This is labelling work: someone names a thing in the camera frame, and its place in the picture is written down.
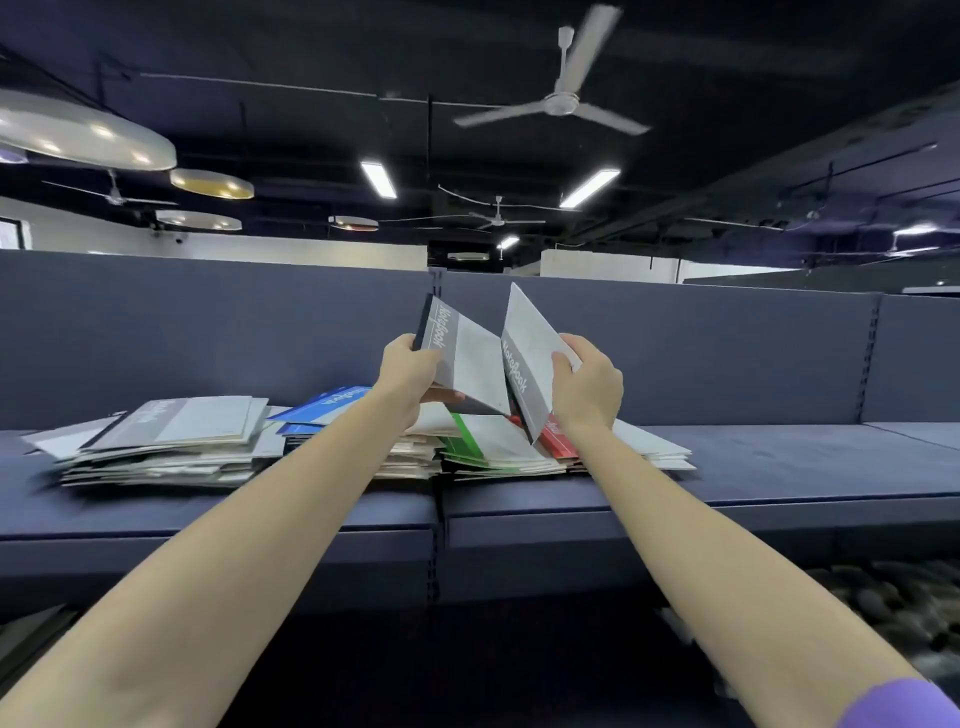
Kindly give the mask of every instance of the window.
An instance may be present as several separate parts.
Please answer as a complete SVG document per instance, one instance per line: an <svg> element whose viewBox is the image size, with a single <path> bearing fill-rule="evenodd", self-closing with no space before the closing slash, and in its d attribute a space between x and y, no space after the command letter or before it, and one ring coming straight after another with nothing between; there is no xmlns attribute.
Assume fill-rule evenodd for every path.
<svg viewBox="0 0 960 728"><path fill-rule="evenodd" d="M24 251L27 249L23 235L23 223L0 217L0 250Z"/></svg>

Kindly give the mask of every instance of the forearm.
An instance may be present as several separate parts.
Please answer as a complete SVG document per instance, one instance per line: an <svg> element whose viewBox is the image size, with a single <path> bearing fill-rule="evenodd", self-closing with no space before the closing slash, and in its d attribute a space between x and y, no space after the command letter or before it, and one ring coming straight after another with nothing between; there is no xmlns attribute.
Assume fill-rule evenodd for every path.
<svg viewBox="0 0 960 728"><path fill-rule="evenodd" d="M918 674L753 534L601 427L575 444L673 608L760 728L831 726L870 687Z"/></svg>
<svg viewBox="0 0 960 728"><path fill-rule="evenodd" d="M0 724L215 726L403 427L374 388L123 579L0 702Z"/></svg>

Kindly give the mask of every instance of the ceiling fan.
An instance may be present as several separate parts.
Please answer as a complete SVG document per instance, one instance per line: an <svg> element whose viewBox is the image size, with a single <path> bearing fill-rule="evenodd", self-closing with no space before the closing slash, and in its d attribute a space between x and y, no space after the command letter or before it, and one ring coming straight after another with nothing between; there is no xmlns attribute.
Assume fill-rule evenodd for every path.
<svg viewBox="0 0 960 728"><path fill-rule="evenodd" d="M69 184L60 184L59 182L48 182L43 181L44 184L52 184L54 187L63 187L65 189L72 189L76 192L85 192L88 195L97 195L102 197L111 205L122 206L126 203L142 203L145 205L177 205L178 203L170 202L169 200L141 200L136 197L124 197L120 194L120 188L117 186L117 176L112 169L108 169L107 173L110 175L110 192L95 192L92 189L83 189L82 187L72 187Z"/></svg>
<svg viewBox="0 0 960 728"><path fill-rule="evenodd" d="M579 116L581 119L604 124L619 132L633 134L634 136L650 131L650 127L644 126L633 119L628 119L606 109L600 109L592 104L584 104L577 95L580 86L584 84L584 80L587 78L590 67L613 30L613 26L616 25L620 14L621 10L611 5L594 5L590 8L587 18L577 34L577 44L573 46L569 59L566 56L566 49L573 42L573 29L569 26L560 29L558 39L561 49L560 78L554 84L553 93L530 104L480 111L469 116L456 118L454 122L461 127L475 127L479 124L489 124L492 121L542 112L550 116L569 116L572 114L573 116Z"/></svg>
<svg viewBox="0 0 960 728"><path fill-rule="evenodd" d="M479 217L481 220L486 220L486 225L481 225L477 230L486 230L487 228L502 228L504 225L543 225L546 220L506 220L500 215L500 203L503 201L503 195L496 196L496 214L493 217L489 215L482 215L479 212L474 212L471 210L468 215L470 217Z"/></svg>

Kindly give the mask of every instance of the person's right arm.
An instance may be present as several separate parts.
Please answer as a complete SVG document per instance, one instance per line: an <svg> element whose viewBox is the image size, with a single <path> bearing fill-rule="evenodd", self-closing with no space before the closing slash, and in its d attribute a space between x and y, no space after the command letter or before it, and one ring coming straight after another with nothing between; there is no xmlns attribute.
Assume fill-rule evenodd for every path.
<svg viewBox="0 0 960 728"><path fill-rule="evenodd" d="M564 340L583 359L573 374L566 357L554 354L554 413L564 433L670 604L759 728L960 726L960 711L915 682L901 685L911 695L923 693L919 708L904 705L918 702L909 695L886 693L894 708L906 710L906 722L848 722L851 711L841 723L871 689L922 680L920 674L802 570L618 440L611 426L623 392L620 373L586 339L565 334ZM886 720L892 710L882 707Z"/></svg>

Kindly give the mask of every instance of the person's left hand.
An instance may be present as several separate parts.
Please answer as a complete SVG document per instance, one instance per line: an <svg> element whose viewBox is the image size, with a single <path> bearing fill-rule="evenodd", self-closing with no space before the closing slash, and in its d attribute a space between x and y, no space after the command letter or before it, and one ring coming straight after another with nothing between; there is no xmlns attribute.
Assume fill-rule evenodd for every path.
<svg viewBox="0 0 960 728"><path fill-rule="evenodd" d="M405 333L386 346L380 363L380 377L373 386L374 392L394 399L402 408L404 427L417 421L421 402L453 404L464 400L460 392L433 386L442 353L432 349L412 352L410 348L415 338L412 333Z"/></svg>

